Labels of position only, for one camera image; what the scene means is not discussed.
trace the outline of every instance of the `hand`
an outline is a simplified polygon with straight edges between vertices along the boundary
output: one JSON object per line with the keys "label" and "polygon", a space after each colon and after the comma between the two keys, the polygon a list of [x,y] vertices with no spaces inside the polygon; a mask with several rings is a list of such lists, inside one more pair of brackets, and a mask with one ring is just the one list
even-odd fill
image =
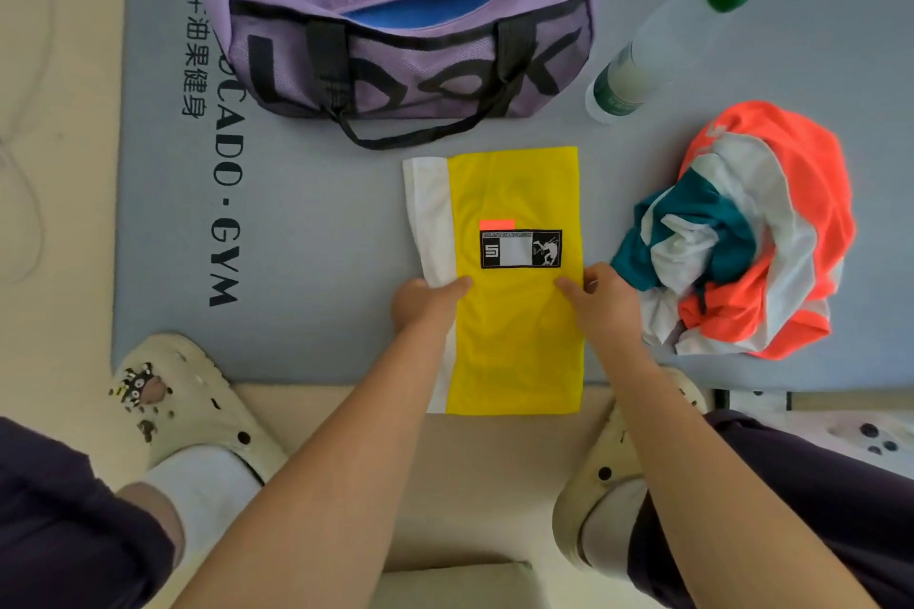
{"label": "hand", "polygon": [[472,277],[459,277],[437,289],[429,287],[424,279],[407,280],[394,294],[390,308],[394,328],[398,333],[414,323],[433,322],[447,332],[457,315],[457,302],[472,286]]}
{"label": "hand", "polygon": [[556,286],[574,306],[577,327],[598,354],[604,349],[646,352],[638,293],[609,265],[586,268],[583,289],[567,277],[559,277]]}

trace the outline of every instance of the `black patch label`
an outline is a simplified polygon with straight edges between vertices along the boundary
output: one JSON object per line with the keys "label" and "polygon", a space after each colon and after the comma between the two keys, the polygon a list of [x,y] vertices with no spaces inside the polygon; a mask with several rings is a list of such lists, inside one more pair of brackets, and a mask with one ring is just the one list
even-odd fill
{"label": "black patch label", "polygon": [[483,269],[561,267],[562,232],[560,229],[480,232],[479,257]]}

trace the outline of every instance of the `dark purple pants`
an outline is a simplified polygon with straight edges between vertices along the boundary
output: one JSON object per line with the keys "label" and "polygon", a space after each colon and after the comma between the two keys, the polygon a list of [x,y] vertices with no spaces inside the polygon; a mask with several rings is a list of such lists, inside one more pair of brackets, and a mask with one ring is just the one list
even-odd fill
{"label": "dark purple pants", "polygon": [[[914,606],[914,481],[737,412],[707,418],[880,606]],[[2,609],[138,609],[167,580],[174,552],[150,515],[95,478],[85,455],[0,418]],[[694,606],[650,496],[628,572],[660,603]]]}

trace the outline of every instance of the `forearm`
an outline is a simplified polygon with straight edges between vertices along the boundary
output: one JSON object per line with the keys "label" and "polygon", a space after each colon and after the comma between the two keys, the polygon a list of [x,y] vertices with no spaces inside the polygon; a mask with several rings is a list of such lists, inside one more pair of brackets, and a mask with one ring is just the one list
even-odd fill
{"label": "forearm", "polygon": [[404,329],[229,528],[177,609],[367,606],[443,347],[434,324]]}
{"label": "forearm", "polygon": [[701,609],[875,607],[646,351],[601,350],[676,566]]}

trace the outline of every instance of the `green label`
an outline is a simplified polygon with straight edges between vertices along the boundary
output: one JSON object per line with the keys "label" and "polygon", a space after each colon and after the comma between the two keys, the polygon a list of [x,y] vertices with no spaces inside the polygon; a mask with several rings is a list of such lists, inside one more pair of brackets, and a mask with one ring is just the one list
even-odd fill
{"label": "green label", "polygon": [[624,73],[631,68],[631,55],[632,44],[627,44],[624,49],[619,51],[619,55],[606,66],[606,70],[598,75],[597,81],[593,84],[593,98],[597,101],[597,106],[607,114],[612,114],[613,116],[628,116],[644,103],[644,101],[627,102],[613,92],[610,86],[611,76],[619,75],[620,71]]}

